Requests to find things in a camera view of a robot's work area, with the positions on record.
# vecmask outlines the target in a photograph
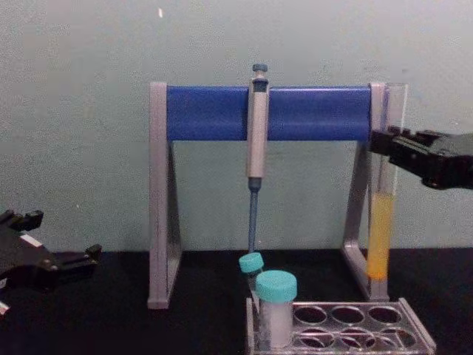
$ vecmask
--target pipette holder stand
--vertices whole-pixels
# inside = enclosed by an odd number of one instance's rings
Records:
[[[374,93],[365,87],[272,87],[270,141],[358,141],[341,247],[369,301],[388,301],[387,280],[370,280],[358,244],[370,181],[367,142]],[[151,83],[149,104],[149,299],[168,308],[182,249],[173,141],[244,141],[247,87],[168,87]]]

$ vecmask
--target black table surface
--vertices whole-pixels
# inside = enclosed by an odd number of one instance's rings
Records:
[[[266,269],[298,278],[300,301],[362,301],[336,250],[262,251]],[[147,253],[104,253],[91,280],[53,293],[11,290],[0,320],[0,354],[243,354],[243,251],[183,255],[171,307],[146,308]],[[473,354],[473,248],[391,253],[389,295],[404,297],[438,355]]]

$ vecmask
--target test tube with yellow liquid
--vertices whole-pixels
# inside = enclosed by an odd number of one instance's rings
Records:
[[[406,103],[406,84],[372,84],[382,100],[379,112],[372,112],[372,129],[385,131],[389,126],[402,128]],[[386,280],[389,248],[393,230],[397,168],[389,158],[371,153],[369,186],[370,236],[366,273],[372,280]]]

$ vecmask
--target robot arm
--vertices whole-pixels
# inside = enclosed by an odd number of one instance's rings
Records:
[[[412,134],[391,126],[387,132],[372,132],[370,151],[389,156],[390,163],[416,174],[433,189],[473,189],[473,133]]]
[[[57,285],[92,276],[101,255],[101,246],[94,245],[84,253],[68,257],[54,255],[40,242],[22,231],[41,225],[43,212],[22,216],[8,210],[0,214],[0,293],[8,288],[53,290]],[[0,302],[0,316],[8,306]]]

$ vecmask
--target pale green backdrop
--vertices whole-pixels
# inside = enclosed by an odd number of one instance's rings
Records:
[[[4,0],[0,208],[46,213],[53,250],[144,250],[148,88],[410,83],[408,125],[473,131],[470,1]],[[259,246],[340,245],[354,143],[270,143]],[[186,249],[243,249],[244,143],[176,146]],[[473,192],[402,173],[396,247],[471,246]]]

